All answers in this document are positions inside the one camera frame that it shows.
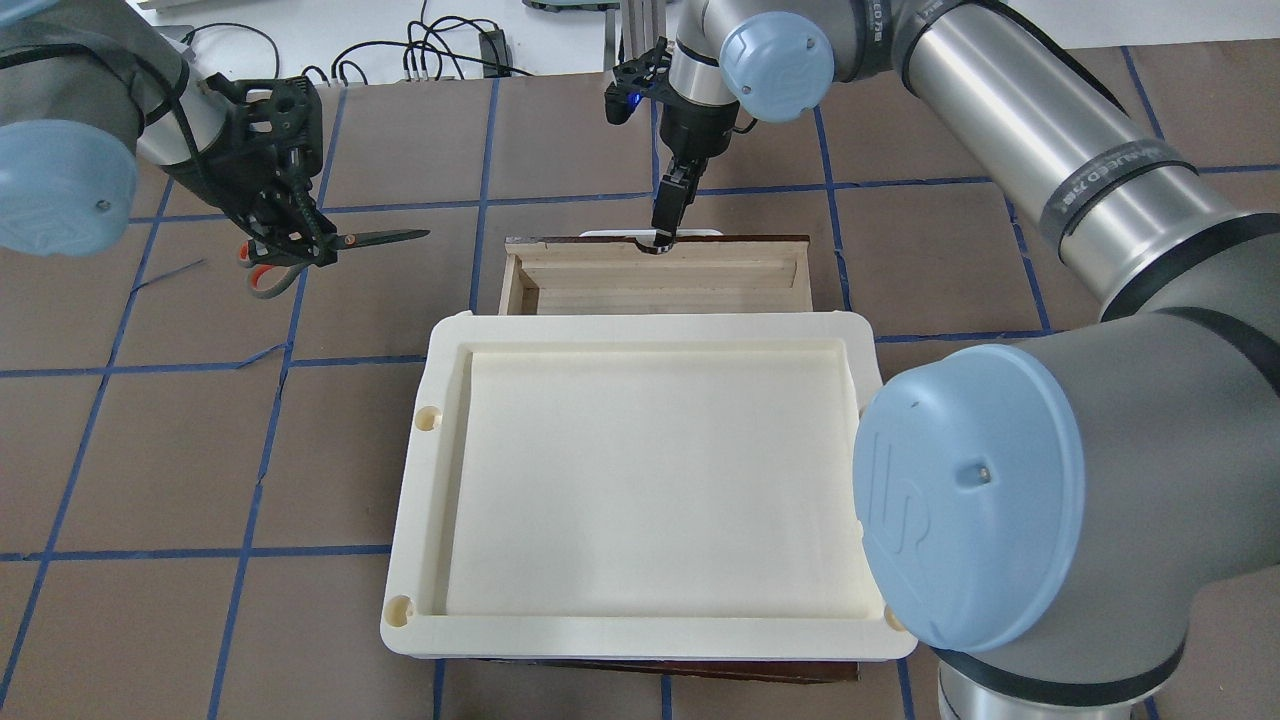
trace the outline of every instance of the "scissors blade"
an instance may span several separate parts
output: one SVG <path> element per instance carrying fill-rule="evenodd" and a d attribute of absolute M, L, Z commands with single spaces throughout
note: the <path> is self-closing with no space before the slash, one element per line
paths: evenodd
<path fill-rule="evenodd" d="M 387 232 L 357 232 L 338 236 L 339 249 L 369 247 L 371 245 L 387 245 L 388 242 L 401 242 L 426 237 L 431 231 L 387 231 Z"/>

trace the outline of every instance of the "tray corner hole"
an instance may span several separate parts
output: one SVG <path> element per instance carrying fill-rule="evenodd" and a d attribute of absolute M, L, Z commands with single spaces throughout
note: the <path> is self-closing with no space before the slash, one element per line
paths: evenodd
<path fill-rule="evenodd" d="M 420 407 L 413 415 L 413 427 L 422 432 L 430 432 L 440 427 L 440 409 L 428 405 Z"/>
<path fill-rule="evenodd" d="M 398 594 L 387 601 L 387 606 L 383 607 L 383 620 L 392 628 L 403 628 L 408 625 L 410 618 L 413 616 L 413 601 L 407 596 Z"/>

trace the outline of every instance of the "light blue joint cap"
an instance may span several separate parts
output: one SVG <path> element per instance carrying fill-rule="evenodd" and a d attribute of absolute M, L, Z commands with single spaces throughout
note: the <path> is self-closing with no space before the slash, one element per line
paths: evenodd
<path fill-rule="evenodd" d="M 58 0 L 0 0 L 0 27 L 42 13 L 56 4 Z"/>
<path fill-rule="evenodd" d="M 110 133 L 72 120 L 0 127 L 0 247 L 90 255 L 129 224 L 138 165 Z"/>
<path fill-rule="evenodd" d="M 742 108 L 785 123 L 814 108 L 836 77 L 836 55 L 822 28 L 795 13 L 751 15 L 721 46 L 721 72 Z"/>
<path fill-rule="evenodd" d="M 886 603 L 923 642 L 960 652 L 1016 639 L 1053 602 L 1084 483 L 1066 395 L 1002 345 L 893 378 L 854 446 L 854 505 Z"/>

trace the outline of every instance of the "scissors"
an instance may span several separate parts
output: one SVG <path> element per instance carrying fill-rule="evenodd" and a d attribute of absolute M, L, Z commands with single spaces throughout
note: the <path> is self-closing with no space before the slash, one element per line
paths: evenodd
<path fill-rule="evenodd" d="M 329 263 L 337 261 L 337 251 L 339 250 L 352 250 L 356 247 L 371 247 L 374 245 L 387 245 L 390 242 L 401 242 L 404 240 L 415 240 L 419 237 L 426 237 L 431 231 L 387 231 L 387 232 L 362 232 L 362 233 L 348 233 L 348 234 L 330 234 L 325 242 L 328 252 L 321 254 L 321 258 L 316 259 L 301 259 L 293 255 L 283 255 L 278 252 L 271 252 L 269 249 L 262 246 L 262 243 L 246 240 L 241 245 L 239 255 L 237 256 L 237 263 L 242 268 L 248 268 L 248 292 L 259 300 L 270 300 L 276 297 L 285 290 L 293 286 L 293 281 L 298 279 L 302 270 L 307 269 L 310 265 L 328 265 Z M 251 243 L 253 243 L 253 256 L 250 254 Z M 268 282 L 264 278 L 270 274 Z"/>

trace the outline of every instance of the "black cable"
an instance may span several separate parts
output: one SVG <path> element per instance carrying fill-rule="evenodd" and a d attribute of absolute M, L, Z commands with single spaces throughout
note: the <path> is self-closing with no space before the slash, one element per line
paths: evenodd
<path fill-rule="evenodd" d="M 404 51 L 401 53 L 401 67 L 404 67 L 404 65 L 412 65 L 412 69 L 413 69 L 412 74 L 410 74 L 408 68 L 404 69 L 404 79 L 413 79 L 415 77 L 417 77 L 419 79 L 421 79 L 421 76 L 417 72 L 417 55 L 413 54 L 413 49 L 412 47 L 406 47 Z"/>
<path fill-rule="evenodd" d="M 312 70 L 315 70 L 316 73 L 320 74 L 320 79 L 324 81 L 325 85 L 329 85 L 329 76 L 326 76 L 324 73 L 324 70 L 321 70 L 320 68 L 317 68 L 315 65 L 307 65 L 307 67 L 302 68 L 302 74 L 307 74 L 307 73 L 310 73 Z"/>
<path fill-rule="evenodd" d="M 419 51 L 419 55 L 413 54 L 415 50 Z M 435 54 L 435 79 L 440 79 L 444 74 L 444 58 L 440 49 L 431 45 L 426 40 L 404 44 L 404 53 L 401 55 L 401 64 L 404 65 L 404 72 L 408 73 L 410 65 L 412 65 L 413 72 L 417 73 L 420 65 L 419 58 L 421 58 L 422 77 L 425 77 L 430 72 L 426 64 L 428 53 Z"/>
<path fill-rule="evenodd" d="M 151 79 L 155 81 L 156 86 L 160 88 L 160 94 L 165 97 L 165 101 L 169 104 L 169 110 L 173 113 L 174 120 L 178 123 L 178 131 L 182 132 L 182 140 L 187 145 L 187 152 L 191 155 L 191 161 L 196 168 L 196 176 L 200 178 L 200 182 L 216 196 L 219 200 L 218 205 L 221 208 L 223 214 L 225 214 L 227 218 L 236 224 L 236 227 L 250 237 L 255 240 L 261 238 L 261 233 L 256 232 L 251 227 L 248 219 L 242 218 L 238 213 L 230 211 L 230 204 L 227 202 L 227 199 L 223 196 L 221 188 L 212 182 L 212 176 L 209 170 L 209 161 L 200 152 L 200 146 L 196 145 L 196 133 L 191 129 L 191 120 L 187 119 L 187 111 L 182 106 L 182 97 L 173 87 L 173 83 L 170 83 L 169 79 L 164 77 L 164 73 L 161 73 L 145 58 L 134 55 L 133 61 L 136 61 L 143 72 L 151 76 Z"/>
<path fill-rule="evenodd" d="M 111 77 L 120 81 L 120 85 L 124 86 L 125 92 L 128 92 L 132 96 L 133 88 L 129 86 L 128 79 L 115 74 L 115 70 L 111 69 L 110 65 L 104 63 L 102 59 L 99 58 L 96 53 L 93 53 L 92 50 L 90 50 L 83 45 L 37 45 L 27 50 L 19 50 L 17 53 L 0 55 L 0 70 L 17 68 L 19 65 L 29 65 L 31 63 L 38 63 L 41 60 L 52 60 L 55 58 L 70 58 L 79 55 L 88 56 L 90 60 L 93 60 L 95 63 L 102 65 L 102 68 L 105 68 L 106 72 L 111 73 Z M 137 104 L 133 105 L 133 109 L 137 110 L 138 114 L 138 135 L 142 135 L 142 131 L 146 129 L 147 127 L 146 114 L 142 111 L 142 108 L 137 106 Z"/>
<path fill-rule="evenodd" d="M 403 63 L 404 61 L 403 58 L 407 58 L 410 60 L 410 63 L 412 63 L 412 65 L 413 65 L 413 74 L 417 76 L 419 74 L 417 73 L 417 58 L 421 56 L 422 58 L 422 74 L 425 76 L 426 74 L 426 49 L 425 47 L 421 49 L 420 53 L 419 53 L 419 55 L 415 55 L 413 54 L 413 47 L 412 47 L 415 45 L 415 41 L 413 41 L 413 23 L 415 22 L 417 22 L 417 20 L 410 20 L 408 26 L 404 27 L 404 35 L 406 35 L 406 40 L 410 44 L 410 47 L 404 49 L 404 53 L 402 55 L 402 60 L 401 61 Z M 426 38 L 425 37 L 422 38 L 422 42 L 426 44 Z"/>
<path fill-rule="evenodd" d="M 499 61 L 499 63 L 502 61 L 502 53 L 498 53 L 498 44 L 494 42 L 493 38 L 489 37 L 485 33 L 485 29 L 483 27 L 480 27 L 480 24 L 476 20 L 472 20 L 472 19 L 468 19 L 468 18 L 463 18 L 461 15 L 443 15 L 443 17 L 439 17 L 439 18 L 435 18 L 434 20 L 431 20 L 431 26 L 430 26 L 431 29 L 434 31 L 436 28 L 436 26 L 440 24 L 440 23 L 443 23 L 443 22 L 453 22 L 454 23 L 453 26 L 449 26 L 447 29 L 457 29 L 460 27 L 471 27 L 471 28 L 475 28 L 475 31 L 480 33 L 480 37 L 483 37 L 485 40 L 485 42 L 489 44 L 489 49 L 493 50 L 493 59 L 495 61 Z M 493 24 L 493 28 L 494 28 L 493 32 L 498 32 L 498 23 L 494 23 L 493 20 L 489 20 L 489 23 Z M 447 32 L 447 29 L 440 29 L 438 32 Z M 458 68 L 458 79 L 462 79 L 462 68 Z"/>
<path fill-rule="evenodd" d="M 346 58 L 347 55 L 349 55 L 351 53 L 353 53 L 356 50 L 360 50 L 362 47 L 376 47 L 376 46 L 389 46 L 389 47 L 402 47 L 402 49 L 403 47 L 419 47 L 417 44 L 410 45 L 408 42 L 399 42 L 399 41 L 396 41 L 396 40 L 366 40 L 365 42 L 357 42 L 356 45 L 352 45 L 351 47 L 343 50 L 342 53 L 338 54 L 337 58 L 334 58 L 333 65 L 330 67 L 330 74 L 334 76 L 334 77 L 337 77 L 337 74 L 338 74 L 338 63 L 340 63 L 342 59 Z M 490 63 L 489 60 L 481 60 L 480 58 L 471 58 L 468 55 L 460 55 L 457 53 L 445 53 L 443 50 L 434 50 L 434 53 L 436 53 L 438 55 L 443 55 L 445 58 L 457 58 L 458 60 L 465 60 L 467 63 L 477 63 L 477 64 L 486 65 L 486 67 L 490 67 L 490 68 L 497 68 L 499 70 L 506 70 L 508 73 L 513 73 L 513 74 L 518 74 L 518 76 L 526 76 L 526 77 L 532 77 L 532 73 L 530 73 L 530 72 L 522 70 L 520 68 L 513 68 L 511 65 L 503 65 L 502 63 Z"/>
<path fill-rule="evenodd" d="M 338 77 L 342 78 L 342 83 L 343 85 L 351 85 L 351 83 L 347 82 L 347 73 L 343 70 L 343 68 L 346 65 L 351 65 L 352 68 L 356 68 L 356 72 L 360 73 L 360 79 L 365 81 L 365 85 L 369 85 L 369 76 L 365 74 L 364 68 L 361 68 L 360 65 L 357 65 L 356 63 L 353 63 L 351 60 L 343 60 L 343 61 L 338 63 Z"/>
<path fill-rule="evenodd" d="M 444 40 L 444 36 L 439 31 L 433 29 L 426 23 L 422 23 L 422 22 L 419 22 L 419 20 L 410 20 L 408 26 L 406 27 L 406 33 L 408 35 L 408 41 L 411 44 L 415 42 L 413 41 L 413 28 L 415 27 L 422 28 L 422 32 L 425 33 L 425 37 L 422 38 L 422 42 L 426 44 L 428 47 L 430 47 L 433 51 L 435 50 L 435 46 L 430 45 L 428 42 L 428 38 L 430 38 L 431 36 L 435 36 L 435 38 L 440 41 L 440 47 L 444 47 L 445 53 L 453 53 L 453 49 L 449 47 L 448 41 Z M 442 64 L 444 63 L 444 58 L 443 56 L 436 55 L 435 58 Z M 453 60 L 453 69 L 458 72 L 458 79 L 462 79 L 462 65 L 458 63 L 457 58 L 453 58 L 452 60 Z M 424 53 L 424 60 L 422 60 L 422 72 L 426 72 L 425 53 Z M 443 68 L 438 69 L 436 73 L 435 73 L 435 79 L 440 79 L 440 76 L 443 76 L 443 74 L 444 74 Z"/>
<path fill-rule="evenodd" d="M 417 13 L 417 19 L 420 22 L 422 22 L 424 24 L 426 23 L 426 3 L 428 3 L 428 0 L 422 0 L 422 9 L 419 10 L 419 13 Z M 475 22 L 475 23 L 489 23 L 489 26 L 493 27 L 494 32 L 498 32 L 499 29 L 502 29 L 500 27 L 498 27 L 498 23 L 495 23 L 494 20 L 492 20 L 489 18 L 471 18 L 471 22 Z M 445 27 L 445 28 L 440 28 L 440 32 L 456 29 L 456 28 L 460 28 L 460 27 L 462 27 L 462 23 L 458 23 L 458 24 L 454 24 L 454 26 L 449 26 L 449 27 Z"/>
<path fill-rule="evenodd" d="M 247 29 L 250 32 L 256 32 L 257 35 L 262 36 L 268 42 L 271 44 L 271 53 L 275 54 L 275 74 L 271 76 L 271 77 L 279 79 L 279 77 L 280 77 L 280 46 L 275 44 L 275 40 L 273 40 L 270 35 L 266 35 L 265 32 L 257 29 L 253 26 L 247 26 L 247 24 L 242 24 L 242 23 L 209 23 L 209 24 L 204 24 L 204 26 L 196 27 L 191 32 L 188 32 L 187 35 L 182 36 L 180 42 L 183 45 L 191 45 L 191 41 L 195 40 L 197 32 L 200 32 L 202 29 L 209 29 L 211 27 L 236 27 L 236 28 L 241 28 L 241 29 Z"/>

